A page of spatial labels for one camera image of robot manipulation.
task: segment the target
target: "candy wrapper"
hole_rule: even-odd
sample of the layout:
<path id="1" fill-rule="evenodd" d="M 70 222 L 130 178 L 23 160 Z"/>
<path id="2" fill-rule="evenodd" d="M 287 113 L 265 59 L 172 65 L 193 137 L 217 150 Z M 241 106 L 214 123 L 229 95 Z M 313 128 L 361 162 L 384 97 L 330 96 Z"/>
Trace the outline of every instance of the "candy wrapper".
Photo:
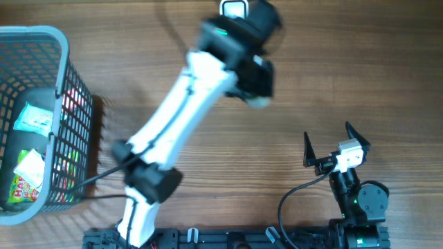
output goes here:
<path id="1" fill-rule="evenodd" d="M 18 164 L 28 155 L 29 151 L 22 150 L 19 153 Z M 18 174 L 14 175 L 11 183 L 8 203 L 33 202 L 37 200 L 40 192 L 33 188 Z"/>
<path id="2" fill-rule="evenodd" d="M 81 92 L 82 92 L 81 88 L 79 91 L 76 91 L 75 89 L 71 89 L 66 92 L 67 95 L 70 95 L 74 101 L 67 98 L 66 95 L 63 95 L 63 105 L 67 109 L 69 109 L 69 111 L 73 111 L 75 108 L 77 108 L 77 106 L 80 106 L 80 107 L 84 106 L 84 98 L 80 94 Z"/>
<path id="3" fill-rule="evenodd" d="M 44 157 L 38 154 L 35 149 L 31 149 L 18 166 L 15 167 L 14 173 L 25 179 L 31 187 L 41 191 L 44 177 L 44 164 Z"/>
<path id="4" fill-rule="evenodd" d="M 68 158 L 77 162 L 78 152 L 68 153 Z M 58 171 L 66 172 L 67 174 L 76 177 L 77 176 L 76 169 L 77 167 L 73 163 L 70 163 L 69 161 L 62 160 L 61 158 L 59 158 L 57 164 Z M 60 177 L 57 174 L 54 175 L 53 182 L 55 186 L 64 190 L 69 190 L 75 185 L 75 181 L 68 179 L 66 177 Z M 74 196 L 72 194 L 57 193 L 52 201 L 57 201 L 62 203 L 72 202 L 74 201 Z"/>

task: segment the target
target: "green led light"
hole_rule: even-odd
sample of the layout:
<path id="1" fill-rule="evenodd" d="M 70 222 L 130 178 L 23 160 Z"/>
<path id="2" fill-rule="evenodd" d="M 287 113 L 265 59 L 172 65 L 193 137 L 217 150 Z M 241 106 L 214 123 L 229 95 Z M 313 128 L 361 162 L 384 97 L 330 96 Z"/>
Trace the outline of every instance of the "green led light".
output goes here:
<path id="1" fill-rule="evenodd" d="M 228 33 L 225 30 L 216 30 L 215 32 L 221 35 L 228 35 Z"/>

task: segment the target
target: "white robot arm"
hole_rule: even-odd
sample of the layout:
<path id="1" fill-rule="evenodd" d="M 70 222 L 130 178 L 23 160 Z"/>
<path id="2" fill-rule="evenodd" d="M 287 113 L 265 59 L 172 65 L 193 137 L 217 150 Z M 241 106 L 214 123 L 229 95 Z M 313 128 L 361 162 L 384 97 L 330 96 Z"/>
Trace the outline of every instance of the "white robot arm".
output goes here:
<path id="1" fill-rule="evenodd" d="M 187 54 L 188 66 L 156 113 L 127 142 L 113 146 L 130 197 L 117 225 L 120 246 L 124 241 L 140 248 L 152 236 L 160 204 L 182 179 L 174 168 L 179 152 L 221 96 L 241 98 L 256 108 L 269 103 L 273 67 L 257 55 L 280 26 L 266 1 L 258 1 L 245 19 L 220 16 L 202 23 L 197 48 Z"/>
<path id="2" fill-rule="evenodd" d="M 212 105 L 235 88 L 237 83 L 237 75 L 233 71 L 224 71 L 224 63 L 210 53 L 189 52 L 188 64 L 189 68 L 181 71 L 176 84 L 149 122 L 128 141 L 133 146 L 133 154 L 142 152 L 147 142 L 154 139 L 180 109 L 170 128 L 156 141 L 155 147 L 141 156 L 146 164 L 156 163 L 159 170 L 169 171 L 174 167 L 189 135 Z M 127 186 L 125 192 L 138 201 L 129 241 L 133 246 L 140 247 L 154 233 L 160 204 L 149 204 L 146 197 L 133 187 Z M 134 208 L 132 203 L 132 200 L 127 200 L 123 220 L 118 225 L 118 231 L 124 239 Z"/>

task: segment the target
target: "wire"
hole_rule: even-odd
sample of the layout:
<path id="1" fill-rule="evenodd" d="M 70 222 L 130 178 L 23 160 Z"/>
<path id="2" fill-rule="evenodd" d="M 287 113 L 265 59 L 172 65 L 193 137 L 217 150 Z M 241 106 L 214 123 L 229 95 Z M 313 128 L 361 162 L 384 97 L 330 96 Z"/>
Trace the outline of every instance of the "wire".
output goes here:
<path id="1" fill-rule="evenodd" d="M 289 236 L 286 234 L 286 232 L 284 231 L 284 228 L 283 228 L 283 221 L 282 221 L 282 206 L 283 206 L 283 203 L 284 203 L 284 200 L 286 200 L 286 198 L 288 198 L 288 196 L 290 196 L 291 194 L 293 194 L 295 191 L 297 191 L 297 190 L 301 190 L 301 189 L 303 189 L 303 188 L 305 188 L 305 187 L 309 187 L 310 185 L 314 185 L 314 184 L 316 184 L 316 183 L 318 183 L 318 182 L 321 182 L 321 181 L 323 181 L 323 180 L 325 180 L 325 178 L 327 178 L 332 172 L 334 171 L 334 168 L 333 169 L 331 169 L 328 173 L 326 173 L 324 176 L 321 176 L 321 177 L 319 177 L 319 178 L 317 178 L 317 179 L 315 179 L 315 180 L 313 180 L 313 181 L 311 181 L 311 182 L 308 182 L 308 183 L 305 183 L 305 184 L 303 184 L 303 185 L 300 185 L 300 186 L 298 186 L 298 187 L 296 187 L 296 188 L 293 188 L 292 190 L 290 190 L 290 191 L 288 191 L 284 196 L 283 196 L 283 198 L 282 198 L 282 200 L 280 201 L 280 204 L 278 205 L 278 214 L 277 214 L 277 216 L 278 216 L 278 224 L 280 225 L 280 229 L 281 229 L 281 231 L 282 231 L 282 233 L 283 233 L 283 236 L 284 236 L 284 238 L 288 241 L 288 243 L 289 244 L 291 244 L 291 246 L 293 246 L 295 249 L 299 249 L 296 245 L 295 245 L 295 243 L 289 238 Z"/>
<path id="2" fill-rule="evenodd" d="M 177 30 L 171 24 L 171 21 L 169 20 L 168 15 L 166 14 L 166 7 L 164 2 L 156 0 L 155 15 L 157 19 L 160 21 L 162 27 L 166 30 L 168 35 L 175 41 L 177 47 L 179 47 L 180 53 L 183 55 L 185 63 L 188 65 L 186 55 L 188 54 L 189 48 L 188 46 L 186 46 L 184 40 L 181 38 Z"/>
<path id="3" fill-rule="evenodd" d="M 112 168 L 112 169 L 104 172 L 104 173 L 101 173 L 101 174 L 99 174 L 97 176 L 94 176 L 94 177 L 91 177 L 91 178 L 88 178 L 88 179 L 82 181 L 81 183 L 77 184 L 75 187 L 71 188 L 70 192 L 73 192 L 73 191 L 75 191 L 75 190 L 77 190 L 77 189 L 79 189 L 79 188 L 81 188 L 81 187 L 83 187 L 85 185 L 92 184 L 92 183 L 96 182 L 100 178 L 103 178 L 105 176 L 108 176 L 108 175 L 110 175 L 110 174 L 112 174 L 114 172 L 117 172 L 117 171 L 119 171 L 121 169 L 124 169 L 124 168 L 130 166 L 131 164 L 135 163 L 144 153 L 146 153 L 148 150 L 152 149 L 153 147 L 154 147 L 154 145 L 146 146 L 146 148 L 144 148 L 144 150 L 142 152 L 137 153 L 133 158 L 131 158 L 130 160 L 126 161 L 122 165 L 117 166 L 115 168 Z"/>
<path id="4" fill-rule="evenodd" d="M 126 194 L 110 194 L 104 196 L 81 196 L 81 198 L 86 200 L 98 200 L 98 199 L 110 199 L 110 198 L 127 198 L 132 200 L 131 216 L 129 217 L 126 229 L 126 249 L 129 249 L 129 236 L 131 234 L 130 231 L 132 229 L 132 221 L 134 220 L 134 215 L 136 213 L 136 206 L 138 204 L 137 200 L 134 197 L 128 196 Z"/>

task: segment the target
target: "green package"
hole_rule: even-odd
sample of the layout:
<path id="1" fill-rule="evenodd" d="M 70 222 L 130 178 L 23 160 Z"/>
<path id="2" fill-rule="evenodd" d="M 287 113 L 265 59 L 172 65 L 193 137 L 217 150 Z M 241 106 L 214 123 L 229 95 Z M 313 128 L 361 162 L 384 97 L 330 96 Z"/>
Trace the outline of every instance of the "green package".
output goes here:
<path id="1" fill-rule="evenodd" d="M 28 153 L 28 150 L 20 151 L 17 164 L 21 163 Z M 39 194 L 40 192 L 31 187 L 21 176 L 15 174 L 11 183 L 8 203 L 33 202 L 37 200 Z"/>
<path id="2" fill-rule="evenodd" d="M 73 159 L 75 162 L 78 161 L 78 157 L 79 157 L 79 153 L 74 151 L 74 152 L 69 152 L 68 153 L 68 158 L 69 159 Z M 69 173 L 71 176 L 76 177 L 77 176 L 77 167 L 73 164 L 70 163 L 69 161 L 67 162 L 66 160 L 62 160 L 61 158 L 59 158 L 58 160 L 58 165 L 57 165 L 57 170 Z M 57 187 L 61 188 L 61 189 L 65 189 L 65 190 L 69 190 L 72 187 L 74 187 L 75 185 L 75 181 L 68 179 L 68 178 L 60 178 L 59 176 L 54 177 L 53 176 L 53 184 L 56 185 Z M 57 193 L 57 195 L 55 196 L 55 198 L 52 201 L 58 201 L 58 202 L 73 202 L 74 201 L 74 195 L 73 194 L 68 194 L 68 193 Z"/>

